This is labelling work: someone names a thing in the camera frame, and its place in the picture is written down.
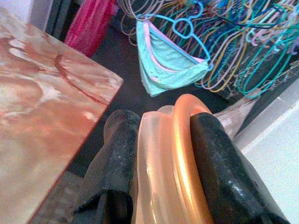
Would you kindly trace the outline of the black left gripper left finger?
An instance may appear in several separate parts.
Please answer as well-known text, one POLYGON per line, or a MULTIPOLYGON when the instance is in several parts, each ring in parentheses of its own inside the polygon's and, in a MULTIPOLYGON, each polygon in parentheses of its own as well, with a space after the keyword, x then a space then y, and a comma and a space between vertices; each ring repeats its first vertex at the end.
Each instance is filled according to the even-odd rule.
POLYGON ((74 206, 75 224, 129 224, 138 183, 136 157, 141 118, 114 111, 104 125, 104 145, 90 163, 74 206))

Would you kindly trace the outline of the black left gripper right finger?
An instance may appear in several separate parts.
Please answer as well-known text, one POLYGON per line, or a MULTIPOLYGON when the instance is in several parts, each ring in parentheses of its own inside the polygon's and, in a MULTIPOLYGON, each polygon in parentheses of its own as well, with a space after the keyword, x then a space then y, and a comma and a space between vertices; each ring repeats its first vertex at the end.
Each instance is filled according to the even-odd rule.
POLYGON ((287 224, 263 180, 226 134, 220 121, 202 112, 190 120, 201 185, 216 224, 287 224))

